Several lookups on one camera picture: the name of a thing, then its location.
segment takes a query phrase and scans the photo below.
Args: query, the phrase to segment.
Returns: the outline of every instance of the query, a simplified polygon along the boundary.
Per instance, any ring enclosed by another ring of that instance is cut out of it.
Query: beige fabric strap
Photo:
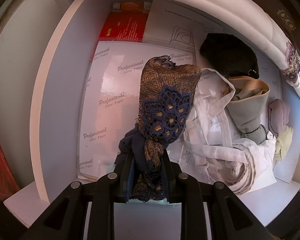
[[[235,104],[238,102],[250,100],[251,98],[258,98],[258,97],[264,97],[268,96],[270,88],[267,83],[263,82],[262,80],[259,79],[254,79],[252,77],[248,76],[239,76],[239,77],[230,77],[228,78],[229,82],[233,84],[234,88],[236,90],[239,90],[241,92],[247,92],[250,90],[258,89],[261,88],[259,93],[255,94],[253,97],[237,100],[237,101],[231,101],[231,104]],[[224,95],[227,95],[230,92],[230,89],[227,88],[224,92]]]

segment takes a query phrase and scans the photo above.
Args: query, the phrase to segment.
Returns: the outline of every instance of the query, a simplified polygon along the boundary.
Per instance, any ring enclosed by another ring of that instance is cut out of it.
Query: gray fabric
[[[260,115],[268,99],[266,90],[257,88],[239,92],[227,105],[232,119],[244,137],[260,144],[266,140],[266,130],[260,125]]]

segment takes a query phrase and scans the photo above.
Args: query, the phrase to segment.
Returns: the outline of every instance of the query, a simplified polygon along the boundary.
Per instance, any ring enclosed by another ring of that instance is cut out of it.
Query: yellow fabric
[[[293,128],[286,126],[285,130],[277,137],[274,152],[274,158],[277,161],[282,161],[286,157],[286,154],[292,142],[292,136]]]

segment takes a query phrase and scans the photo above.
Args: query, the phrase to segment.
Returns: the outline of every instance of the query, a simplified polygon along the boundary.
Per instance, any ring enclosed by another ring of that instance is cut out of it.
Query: blue lace trim
[[[191,108],[190,93],[180,93],[175,87],[165,85],[158,99],[141,103],[143,136],[157,137],[159,143],[174,142],[183,131]]]

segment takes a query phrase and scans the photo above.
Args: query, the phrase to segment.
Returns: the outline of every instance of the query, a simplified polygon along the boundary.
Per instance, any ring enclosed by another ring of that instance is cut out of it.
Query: floral pattern
[[[286,49],[286,63],[288,68],[282,70],[282,74],[292,83],[296,83],[298,79],[298,73],[300,72],[299,55],[296,48],[287,42]]]
[[[180,93],[165,85],[157,99],[142,102],[141,133],[147,138],[156,138],[160,143],[174,142],[184,129],[190,112],[190,93]]]

